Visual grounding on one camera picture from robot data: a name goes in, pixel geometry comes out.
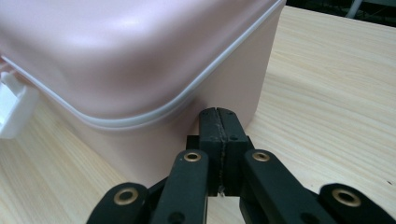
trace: white latch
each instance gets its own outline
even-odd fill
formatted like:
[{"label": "white latch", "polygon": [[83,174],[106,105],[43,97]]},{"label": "white latch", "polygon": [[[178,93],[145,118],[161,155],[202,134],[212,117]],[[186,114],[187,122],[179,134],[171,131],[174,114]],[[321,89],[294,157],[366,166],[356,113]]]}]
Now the white latch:
[{"label": "white latch", "polygon": [[0,138],[14,138],[32,116],[38,90],[15,77],[16,71],[1,72],[0,82]]}]

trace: wood grain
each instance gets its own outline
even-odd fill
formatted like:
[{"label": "wood grain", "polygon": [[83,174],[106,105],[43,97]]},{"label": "wood grain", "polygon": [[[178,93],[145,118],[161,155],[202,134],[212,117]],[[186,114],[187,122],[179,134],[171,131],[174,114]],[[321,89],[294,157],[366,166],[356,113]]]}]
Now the wood grain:
[{"label": "wood grain", "polygon": [[[359,189],[396,217],[396,30],[285,7],[247,133],[318,192]],[[40,103],[0,140],[0,223],[84,223],[126,181]],[[236,198],[209,200],[207,223],[243,223]]]}]

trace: box lid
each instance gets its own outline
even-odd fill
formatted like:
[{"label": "box lid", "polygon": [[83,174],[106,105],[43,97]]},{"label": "box lid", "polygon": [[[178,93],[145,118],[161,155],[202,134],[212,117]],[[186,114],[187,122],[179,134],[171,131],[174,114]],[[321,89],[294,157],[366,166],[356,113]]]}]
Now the box lid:
[{"label": "box lid", "polygon": [[0,0],[0,53],[85,119],[149,119],[281,2]]}]

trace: wooden table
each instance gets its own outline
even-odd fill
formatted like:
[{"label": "wooden table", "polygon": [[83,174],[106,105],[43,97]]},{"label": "wooden table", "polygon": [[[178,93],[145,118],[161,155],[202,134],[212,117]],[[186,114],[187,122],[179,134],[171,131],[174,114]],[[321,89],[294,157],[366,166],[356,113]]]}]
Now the wooden table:
[{"label": "wooden table", "polygon": [[[396,217],[396,29],[285,7],[247,133],[306,188],[344,183]],[[40,104],[0,141],[0,223],[84,223],[124,181]],[[237,203],[210,199],[208,223],[243,223]]]}]

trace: brass grommet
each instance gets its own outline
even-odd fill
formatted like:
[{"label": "brass grommet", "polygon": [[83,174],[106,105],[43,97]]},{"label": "brass grommet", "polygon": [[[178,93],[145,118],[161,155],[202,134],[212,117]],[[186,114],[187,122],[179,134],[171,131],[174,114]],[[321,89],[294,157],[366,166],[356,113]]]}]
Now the brass grommet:
[{"label": "brass grommet", "polygon": [[135,188],[120,189],[119,192],[114,195],[114,203],[118,205],[130,204],[137,199],[138,195],[139,193]]},{"label": "brass grommet", "polygon": [[196,152],[189,152],[184,155],[184,160],[186,161],[198,161],[201,159],[201,155]]},{"label": "brass grommet", "polygon": [[255,153],[253,153],[253,159],[256,161],[269,161],[270,156],[268,156],[267,154],[265,154],[263,152],[255,152]]},{"label": "brass grommet", "polygon": [[346,206],[350,207],[359,207],[361,206],[361,199],[346,189],[334,189],[332,191],[332,196],[337,202],[342,203]]}]

